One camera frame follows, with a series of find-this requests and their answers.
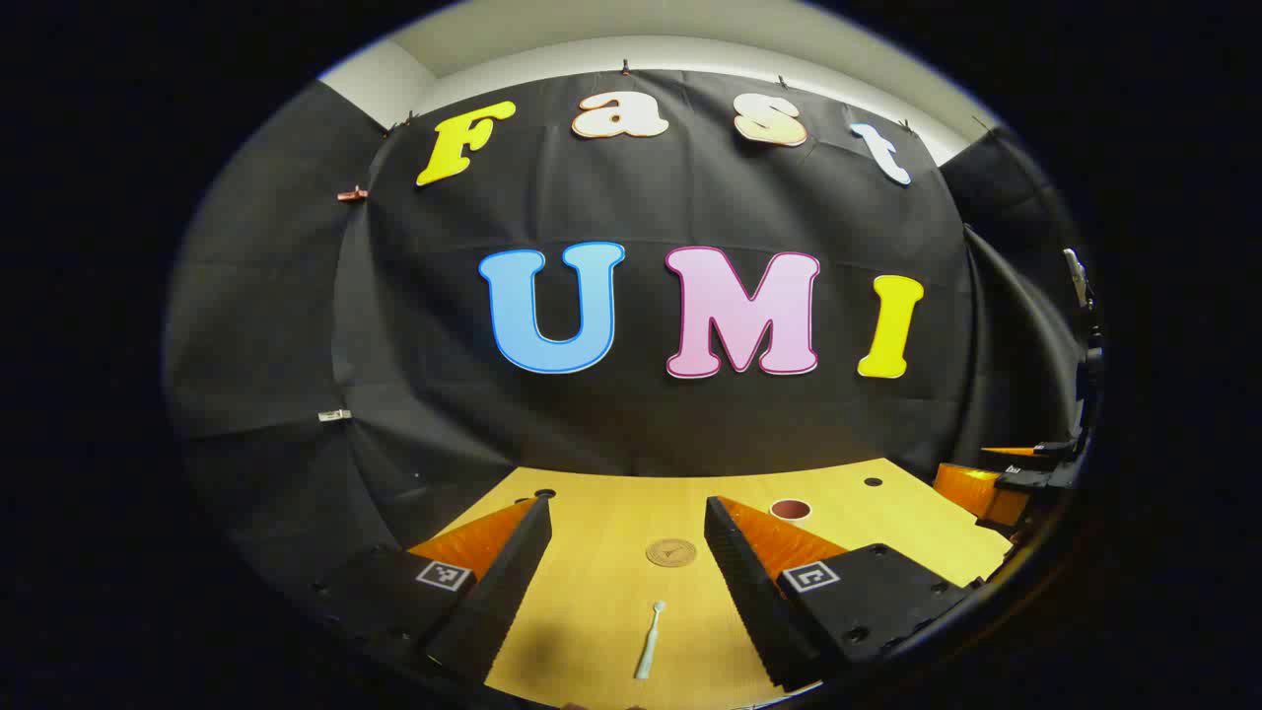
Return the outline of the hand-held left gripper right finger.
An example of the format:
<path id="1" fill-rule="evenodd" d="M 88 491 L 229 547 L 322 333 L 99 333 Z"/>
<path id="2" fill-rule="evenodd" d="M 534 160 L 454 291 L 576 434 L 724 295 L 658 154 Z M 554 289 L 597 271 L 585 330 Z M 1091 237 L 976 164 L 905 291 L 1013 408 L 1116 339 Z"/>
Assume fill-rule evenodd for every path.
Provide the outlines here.
<path id="1" fill-rule="evenodd" d="M 704 533 L 772 684 L 798 691 L 866 675 L 972 595 L 888 544 L 843 549 L 727 496 Z"/>

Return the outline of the pale green toothbrush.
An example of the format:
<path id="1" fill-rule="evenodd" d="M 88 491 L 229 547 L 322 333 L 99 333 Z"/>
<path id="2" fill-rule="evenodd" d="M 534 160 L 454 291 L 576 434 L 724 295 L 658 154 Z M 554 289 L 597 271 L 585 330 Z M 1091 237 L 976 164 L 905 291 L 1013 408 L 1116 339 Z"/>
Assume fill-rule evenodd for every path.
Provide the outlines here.
<path id="1" fill-rule="evenodd" d="M 660 615 L 666 610 L 666 602 L 654 602 L 652 615 L 650 626 L 646 631 L 644 641 L 644 652 L 641 652 L 637 661 L 637 666 L 634 673 L 634 678 L 649 678 L 651 675 L 655 656 L 658 655 L 658 641 L 660 634 Z"/>

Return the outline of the black backdrop cloth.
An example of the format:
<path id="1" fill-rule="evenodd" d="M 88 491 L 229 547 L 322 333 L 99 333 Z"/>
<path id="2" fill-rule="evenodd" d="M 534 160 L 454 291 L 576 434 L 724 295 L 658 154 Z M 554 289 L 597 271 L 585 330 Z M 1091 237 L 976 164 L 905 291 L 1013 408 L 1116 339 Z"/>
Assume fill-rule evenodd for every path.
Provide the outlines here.
<path id="1" fill-rule="evenodd" d="M 386 130 L 310 86 L 186 231 L 164 380 L 186 473 L 264 579 L 310 595 L 445 528 L 515 467 L 742 475 L 885 458 L 920 479 L 1066 440 L 1085 351 L 1061 193 L 1010 130 L 938 166 L 880 115 L 786 90 L 806 143 L 734 127 L 771 84 L 544 78 Z M 339 202 L 360 185 L 369 197 Z M 668 375 L 671 248 L 748 291 L 819 261 L 803 376 Z M 350 409 L 348 421 L 319 422 Z"/>

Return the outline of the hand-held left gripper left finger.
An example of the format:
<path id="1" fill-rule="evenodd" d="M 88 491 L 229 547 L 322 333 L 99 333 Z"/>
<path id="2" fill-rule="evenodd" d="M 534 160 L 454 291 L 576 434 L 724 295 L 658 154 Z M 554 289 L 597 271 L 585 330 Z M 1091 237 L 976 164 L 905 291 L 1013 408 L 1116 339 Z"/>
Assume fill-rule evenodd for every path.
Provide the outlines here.
<path id="1" fill-rule="evenodd" d="M 313 614 L 387 665 L 482 684 L 551 538 L 531 496 L 411 549 L 370 545 L 316 580 Z"/>

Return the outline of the wooden desktop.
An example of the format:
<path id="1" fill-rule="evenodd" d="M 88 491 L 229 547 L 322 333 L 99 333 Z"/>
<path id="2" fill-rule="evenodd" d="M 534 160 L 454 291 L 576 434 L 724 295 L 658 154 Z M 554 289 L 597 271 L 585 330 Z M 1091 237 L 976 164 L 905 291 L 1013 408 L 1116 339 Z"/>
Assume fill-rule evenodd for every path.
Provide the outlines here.
<path id="1" fill-rule="evenodd" d="M 844 549 L 892 544 L 958 585 L 993 573 L 1010 544 L 928 482 L 883 459 L 761 475 L 594 475 L 520 467 L 454 520 L 461 527 L 536 491 L 553 491 L 551 540 L 487 686 L 587 710 L 740 710 L 781 700 L 740 620 L 704 538 L 705 499 L 757 511 L 804 499 L 803 530 Z M 646 547 L 687 538 L 697 560 L 654 565 Z M 654 602 L 658 655 L 634 678 Z"/>

